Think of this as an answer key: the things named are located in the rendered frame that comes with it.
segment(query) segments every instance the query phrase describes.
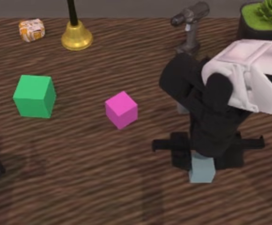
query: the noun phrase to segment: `wooden surface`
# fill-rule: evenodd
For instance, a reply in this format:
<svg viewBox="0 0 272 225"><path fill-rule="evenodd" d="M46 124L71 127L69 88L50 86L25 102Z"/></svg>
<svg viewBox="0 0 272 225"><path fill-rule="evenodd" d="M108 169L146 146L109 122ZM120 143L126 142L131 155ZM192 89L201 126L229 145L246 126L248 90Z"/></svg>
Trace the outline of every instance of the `wooden surface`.
<svg viewBox="0 0 272 225"><path fill-rule="evenodd" d="M66 19L46 19L46 37L25 43L16 19L0 19L0 225L272 225L272 116L252 115L244 137L267 147L245 154L243 169L189 184L151 141L188 129L188 116L158 87L160 72L184 39L167 19L88 19L93 45L61 46ZM236 19L205 19L200 58L236 33ZM12 101L20 75L49 75L57 101L49 120L21 118ZM139 120L124 130L104 101L125 90Z"/></svg>

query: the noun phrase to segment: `black pole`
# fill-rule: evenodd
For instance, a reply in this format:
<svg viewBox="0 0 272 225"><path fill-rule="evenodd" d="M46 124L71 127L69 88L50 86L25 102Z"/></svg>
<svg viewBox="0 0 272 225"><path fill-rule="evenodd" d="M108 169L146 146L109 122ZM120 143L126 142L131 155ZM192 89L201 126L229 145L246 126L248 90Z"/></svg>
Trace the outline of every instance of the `black pole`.
<svg viewBox="0 0 272 225"><path fill-rule="evenodd" d="M69 10L70 24L72 26L77 26L78 25L78 16L76 15L74 0L67 0L67 4L68 4L68 10Z"/></svg>

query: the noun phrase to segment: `green cube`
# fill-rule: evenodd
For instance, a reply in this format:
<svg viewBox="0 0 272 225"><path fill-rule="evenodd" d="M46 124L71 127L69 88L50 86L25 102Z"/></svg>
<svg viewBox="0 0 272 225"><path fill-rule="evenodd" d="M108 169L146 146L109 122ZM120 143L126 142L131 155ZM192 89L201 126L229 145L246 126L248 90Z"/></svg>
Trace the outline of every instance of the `green cube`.
<svg viewBox="0 0 272 225"><path fill-rule="evenodd" d="M50 118L56 100L51 77L22 75L13 100L23 117Z"/></svg>

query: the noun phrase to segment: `potted plant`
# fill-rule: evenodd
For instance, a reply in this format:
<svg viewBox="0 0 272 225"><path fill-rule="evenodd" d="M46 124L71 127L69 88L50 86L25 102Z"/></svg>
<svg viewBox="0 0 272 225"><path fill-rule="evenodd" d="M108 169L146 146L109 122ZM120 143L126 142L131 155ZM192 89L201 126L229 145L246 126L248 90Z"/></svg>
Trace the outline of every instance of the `potted plant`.
<svg viewBox="0 0 272 225"><path fill-rule="evenodd" d="M242 5L237 39L272 40L272 0Z"/></svg>

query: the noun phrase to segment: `orange and white patterned object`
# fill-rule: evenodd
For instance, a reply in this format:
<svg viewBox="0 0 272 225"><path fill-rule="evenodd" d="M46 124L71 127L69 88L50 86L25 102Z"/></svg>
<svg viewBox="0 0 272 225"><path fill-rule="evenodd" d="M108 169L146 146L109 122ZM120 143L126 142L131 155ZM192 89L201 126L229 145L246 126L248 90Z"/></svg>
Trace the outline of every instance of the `orange and white patterned object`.
<svg viewBox="0 0 272 225"><path fill-rule="evenodd" d="M45 35L44 24L41 20L26 20L19 22L19 33L26 42L36 41Z"/></svg>

